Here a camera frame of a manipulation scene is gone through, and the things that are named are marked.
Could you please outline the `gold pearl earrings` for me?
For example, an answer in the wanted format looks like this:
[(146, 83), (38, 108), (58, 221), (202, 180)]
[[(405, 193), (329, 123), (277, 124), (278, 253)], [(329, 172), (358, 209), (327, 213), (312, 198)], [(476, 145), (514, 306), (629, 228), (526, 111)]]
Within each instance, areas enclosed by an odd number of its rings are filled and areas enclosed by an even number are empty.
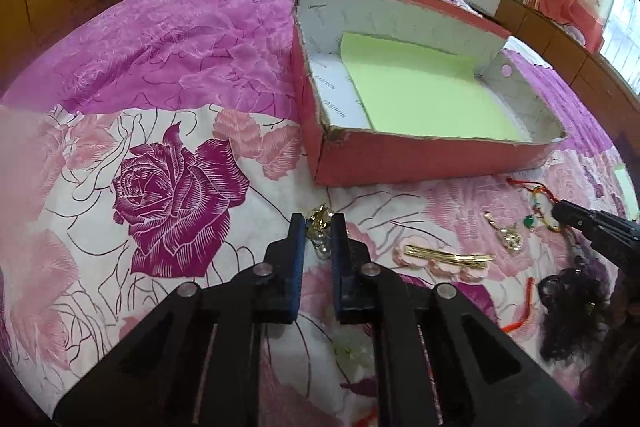
[(320, 260), (328, 260), (331, 256), (331, 219), (332, 210), (326, 204), (311, 210), (306, 218), (306, 237)]

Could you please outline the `black feather hair accessory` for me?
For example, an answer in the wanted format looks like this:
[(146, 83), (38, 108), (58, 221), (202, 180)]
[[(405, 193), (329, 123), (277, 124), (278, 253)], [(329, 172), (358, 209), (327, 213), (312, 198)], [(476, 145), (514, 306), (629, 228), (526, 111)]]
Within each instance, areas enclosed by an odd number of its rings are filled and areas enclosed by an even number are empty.
[(573, 263), (537, 285), (544, 307), (539, 353), (546, 362), (590, 359), (611, 321), (610, 277), (597, 257)]

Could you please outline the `green bead jewelry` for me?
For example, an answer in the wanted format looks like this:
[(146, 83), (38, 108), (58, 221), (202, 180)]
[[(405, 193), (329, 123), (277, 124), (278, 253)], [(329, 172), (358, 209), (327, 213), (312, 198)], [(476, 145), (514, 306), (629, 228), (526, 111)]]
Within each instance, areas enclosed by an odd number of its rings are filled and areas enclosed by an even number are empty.
[(533, 215), (526, 216), (523, 219), (523, 225), (528, 229), (533, 229), (536, 227), (536, 218)]

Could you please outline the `gold pendant charm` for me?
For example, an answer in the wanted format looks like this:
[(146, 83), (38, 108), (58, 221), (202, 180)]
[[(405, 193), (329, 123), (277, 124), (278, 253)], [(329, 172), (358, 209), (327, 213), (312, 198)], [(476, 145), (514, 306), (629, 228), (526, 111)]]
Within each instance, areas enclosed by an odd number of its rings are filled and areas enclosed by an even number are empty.
[(484, 211), (483, 216), (488, 225), (495, 231), (502, 247), (509, 251), (511, 255), (516, 255), (522, 251), (523, 236), (518, 231), (516, 225), (499, 225), (494, 216), (489, 211)]

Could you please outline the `gold hair clip pink flowers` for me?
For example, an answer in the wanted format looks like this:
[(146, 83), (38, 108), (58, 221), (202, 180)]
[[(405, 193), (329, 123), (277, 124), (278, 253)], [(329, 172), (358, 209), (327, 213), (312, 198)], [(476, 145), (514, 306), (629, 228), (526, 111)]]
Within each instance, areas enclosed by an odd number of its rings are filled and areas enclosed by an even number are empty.
[(434, 277), (477, 283), (487, 277), (495, 257), (485, 254), (455, 254), (431, 247), (402, 244), (394, 249), (394, 261), (401, 268), (427, 271)]

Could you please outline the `wooden low cabinet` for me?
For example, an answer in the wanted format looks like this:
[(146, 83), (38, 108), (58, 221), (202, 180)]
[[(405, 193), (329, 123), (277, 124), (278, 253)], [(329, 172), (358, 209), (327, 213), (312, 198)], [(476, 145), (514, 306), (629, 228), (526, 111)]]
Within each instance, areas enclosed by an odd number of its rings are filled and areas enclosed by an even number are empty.
[(495, 20), (549, 63), (612, 138), (639, 150), (639, 97), (603, 57), (518, 0), (500, 0)]

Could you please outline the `pink floral bedspread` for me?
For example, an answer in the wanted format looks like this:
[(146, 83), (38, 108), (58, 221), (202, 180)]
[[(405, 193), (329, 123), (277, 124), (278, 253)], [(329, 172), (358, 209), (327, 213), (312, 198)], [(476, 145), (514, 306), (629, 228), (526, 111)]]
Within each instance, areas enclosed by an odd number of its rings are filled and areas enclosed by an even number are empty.
[[(125, 0), (2, 96), (3, 424), (637, 425), (639, 275), (551, 213), (568, 200), (638, 223), (584, 103), (509, 35), (566, 131), (541, 166), (320, 185), (292, 75), (295, 1)], [(267, 247), (321, 204), (369, 249), (372, 321), (337, 322), (331, 256), (306, 237), (297, 319), (267, 323)], [(484, 211), (516, 225), (520, 253)], [(447, 280), (401, 268), (402, 244), (495, 261), (477, 283)], [(537, 285), (575, 256), (608, 270), (611, 321), (590, 359), (546, 362)]]

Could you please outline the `red cardboard shoebox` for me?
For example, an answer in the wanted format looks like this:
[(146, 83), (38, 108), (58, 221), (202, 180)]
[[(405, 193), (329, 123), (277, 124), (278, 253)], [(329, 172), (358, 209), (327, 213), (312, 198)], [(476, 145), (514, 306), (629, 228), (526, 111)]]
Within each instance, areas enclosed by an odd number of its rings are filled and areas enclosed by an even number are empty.
[(296, 0), (292, 75), (308, 165), (330, 187), (541, 166), (566, 137), (508, 32), (444, 0)]

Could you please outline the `light green paper sheet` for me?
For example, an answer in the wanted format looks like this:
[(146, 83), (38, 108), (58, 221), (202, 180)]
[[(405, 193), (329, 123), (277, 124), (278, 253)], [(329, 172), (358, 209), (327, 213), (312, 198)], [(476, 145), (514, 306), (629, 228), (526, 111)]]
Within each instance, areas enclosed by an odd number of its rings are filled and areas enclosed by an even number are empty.
[(473, 57), (345, 32), (341, 60), (376, 132), (527, 140), (498, 96), (476, 78)]

